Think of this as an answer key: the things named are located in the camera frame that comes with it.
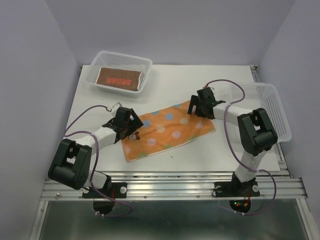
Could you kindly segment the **orange polka dot towel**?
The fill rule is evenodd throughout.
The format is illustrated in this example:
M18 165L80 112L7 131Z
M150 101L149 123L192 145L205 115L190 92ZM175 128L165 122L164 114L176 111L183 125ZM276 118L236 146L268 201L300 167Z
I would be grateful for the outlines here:
M195 107L188 114L190 102L139 116L143 125L121 141L125 160L129 163L188 144L216 131L213 122L195 115Z

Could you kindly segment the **brown red checked towel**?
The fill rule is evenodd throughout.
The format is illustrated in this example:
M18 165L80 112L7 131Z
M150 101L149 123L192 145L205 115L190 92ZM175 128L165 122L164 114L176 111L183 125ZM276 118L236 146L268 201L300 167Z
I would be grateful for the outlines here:
M95 83L136 92L138 91L137 86L140 73L141 71L102 67L99 70Z

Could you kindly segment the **light blue orange towel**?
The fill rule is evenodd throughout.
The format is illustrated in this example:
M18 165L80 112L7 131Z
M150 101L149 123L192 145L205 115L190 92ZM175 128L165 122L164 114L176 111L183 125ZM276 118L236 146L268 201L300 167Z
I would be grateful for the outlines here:
M139 78L138 78L138 85L137 85L137 90L140 90L144 80L145 80L145 73L144 72L141 72L140 75L139 75Z

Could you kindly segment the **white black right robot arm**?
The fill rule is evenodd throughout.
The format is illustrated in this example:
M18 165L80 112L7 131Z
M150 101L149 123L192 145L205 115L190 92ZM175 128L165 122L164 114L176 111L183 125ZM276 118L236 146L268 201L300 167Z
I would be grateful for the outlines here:
M216 100L213 91L206 87L191 96L187 113L222 120L225 131L228 130L227 124L238 127L243 154L236 159L238 167L231 181L216 182L212 195L216 198L260 196L256 174L263 157L278 141L267 111L264 108L240 108L233 103Z

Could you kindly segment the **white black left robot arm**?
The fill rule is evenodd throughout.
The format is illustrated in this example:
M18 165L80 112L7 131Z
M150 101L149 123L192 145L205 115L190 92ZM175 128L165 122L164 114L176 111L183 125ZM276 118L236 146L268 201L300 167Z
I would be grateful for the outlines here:
M136 133L144 124L132 108L116 106L112 118L98 130L83 131L82 138L66 136L59 144L48 170L48 178L74 190L88 189L89 198L125 198L127 184L113 184L111 176L96 171L92 156Z

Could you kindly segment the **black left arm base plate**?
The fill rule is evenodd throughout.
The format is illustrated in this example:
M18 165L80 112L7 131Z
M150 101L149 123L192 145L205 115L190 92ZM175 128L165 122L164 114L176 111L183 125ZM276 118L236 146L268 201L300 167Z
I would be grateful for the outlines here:
M128 184L126 182L112 182L110 186L98 189L98 191L112 199L125 199L127 197L127 188ZM103 196L90 187L87 193L82 193L82 198L102 199Z

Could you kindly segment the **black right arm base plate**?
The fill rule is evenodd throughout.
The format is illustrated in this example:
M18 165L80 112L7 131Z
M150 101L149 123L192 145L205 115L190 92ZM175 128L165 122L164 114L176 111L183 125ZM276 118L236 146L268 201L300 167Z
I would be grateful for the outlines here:
M212 196L215 198L244 198L244 197L259 197L260 189L256 181L251 182L231 182L220 181L214 183Z

